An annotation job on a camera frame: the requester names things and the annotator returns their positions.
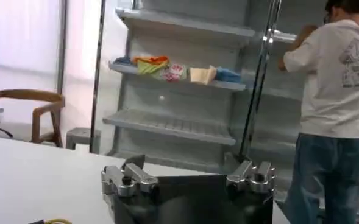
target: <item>hair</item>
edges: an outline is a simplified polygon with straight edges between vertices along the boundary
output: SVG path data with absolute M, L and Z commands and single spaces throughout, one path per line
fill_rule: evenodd
M 342 8 L 348 14 L 359 14 L 359 0 L 328 0 L 325 11 L 331 13 L 332 7 Z

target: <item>white wall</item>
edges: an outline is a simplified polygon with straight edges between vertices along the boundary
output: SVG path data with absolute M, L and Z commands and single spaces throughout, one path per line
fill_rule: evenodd
M 0 0 L 0 65 L 55 75 L 60 0 Z
M 127 36 L 127 28 L 114 11 L 116 5 L 117 1 L 107 1 L 98 97 L 101 101 L 97 107 L 96 128 L 108 138 L 113 137 L 113 127 L 103 125 L 100 118 L 102 114 L 116 111 L 121 83 L 121 76 L 109 70 L 108 61 L 124 55 Z M 66 107 L 62 114 L 64 133 L 74 127 L 91 127 L 100 15 L 100 0 L 69 1 L 63 89 Z
M 61 0 L 0 0 L 0 89 L 55 91 Z M 40 102 L 0 100 L 2 122 L 31 123 Z M 51 126 L 49 116 L 42 122 Z
M 100 0 L 70 0 L 62 113 L 63 137 L 74 127 L 91 126 Z

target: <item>yellow cable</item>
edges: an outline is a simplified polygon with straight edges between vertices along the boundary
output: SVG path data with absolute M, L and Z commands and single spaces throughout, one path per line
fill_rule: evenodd
M 72 224 L 70 221 L 67 221 L 65 219 L 53 219 L 53 220 L 49 220 L 44 222 L 45 224 Z

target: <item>gray stool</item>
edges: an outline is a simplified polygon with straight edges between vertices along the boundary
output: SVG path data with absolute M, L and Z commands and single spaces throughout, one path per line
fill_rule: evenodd
M 95 130 L 94 143 L 90 153 L 99 154 L 99 146 L 101 143 L 101 131 Z M 89 128 L 74 128 L 67 132 L 66 148 L 75 150 L 76 144 L 90 144 L 90 129 Z

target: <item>man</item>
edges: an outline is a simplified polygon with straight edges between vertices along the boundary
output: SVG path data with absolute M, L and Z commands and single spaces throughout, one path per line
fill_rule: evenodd
M 307 26 L 279 64 L 306 74 L 293 182 L 292 224 L 355 223 L 359 203 L 359 0 L 329 0 L 326 25 Z

